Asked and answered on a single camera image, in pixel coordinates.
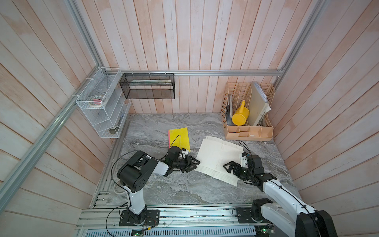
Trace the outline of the yellow cover notebook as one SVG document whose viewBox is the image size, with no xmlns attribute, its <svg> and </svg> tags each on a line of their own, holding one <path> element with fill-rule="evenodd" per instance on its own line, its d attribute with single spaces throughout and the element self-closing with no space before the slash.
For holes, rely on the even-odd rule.
<svg viewBox="0 0 379 237">
<path fill-rule="evenodd" d="M 184 127 L 180 129 L 170 129 L 168 131 L 168 142 L 169 148 L 176 146 L 180 149 L 185 149 L 190 152 L 188 128 Z"/>
</svg>

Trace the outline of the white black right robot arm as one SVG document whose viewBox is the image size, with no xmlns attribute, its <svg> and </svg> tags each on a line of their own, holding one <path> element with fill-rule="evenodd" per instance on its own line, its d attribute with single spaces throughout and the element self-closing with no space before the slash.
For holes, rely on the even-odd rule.
<svg viewBox="0 0 379 237">
<path fill-rule="evenodd" d="M 223 167 L 244 183 L 258 187 L 267 198 L 254 200 L 250 208 L 235 208 L 232 213 L 240 224 L 271 223 L 289 237 L 337 236 L 329 213 L 314 209 L 288 191 L 275 176 L 265 172 L 259 156 L 246 158 L 246 167 L 236 162 Z"/>
</svg>

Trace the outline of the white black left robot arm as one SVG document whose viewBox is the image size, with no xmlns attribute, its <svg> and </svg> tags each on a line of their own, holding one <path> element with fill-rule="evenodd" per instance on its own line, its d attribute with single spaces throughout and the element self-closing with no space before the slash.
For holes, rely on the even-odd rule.
<svg viewBox="0 0 379 237">
<path fill-rule="evenodd" d="M 201 164 L 190 156 L 188 150 L 172 146 L 166 154 L 156 159 L 143 151 L 133 151 L 132 157 L 121 166 L 116 176 L 129 195 L 128 215 L 141 223 L 146 216 L 147 205 L 143 188 L 152 174 L 167 177 L 173 172 L 188 173 Z"/>
</svg>

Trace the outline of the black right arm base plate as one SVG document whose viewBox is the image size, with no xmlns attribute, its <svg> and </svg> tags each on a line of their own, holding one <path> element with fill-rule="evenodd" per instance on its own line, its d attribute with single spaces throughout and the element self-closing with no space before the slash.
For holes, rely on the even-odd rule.
<svg viewBox="0 0 379 237">
<path fill-rule="evenodd" d="M 260 211 L 254 208 L 237 207 L 235 210 L 240 224 L 263 223 L 265 221 Z"/>
</svg>

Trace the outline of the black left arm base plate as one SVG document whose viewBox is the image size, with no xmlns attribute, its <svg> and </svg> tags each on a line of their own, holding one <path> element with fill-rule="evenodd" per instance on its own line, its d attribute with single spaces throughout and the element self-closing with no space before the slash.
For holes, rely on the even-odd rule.
<svg viewBox="0 0 379 237">
<path fill-rule="evenodd" d="M 120 226 L 156 226 L 159 224 L 160 210 L 151 209 L 143 210 L 140 214 L 135 214 L 132 211 L 124 210 L 121 213 L 119 221 Z"/>
</svg>

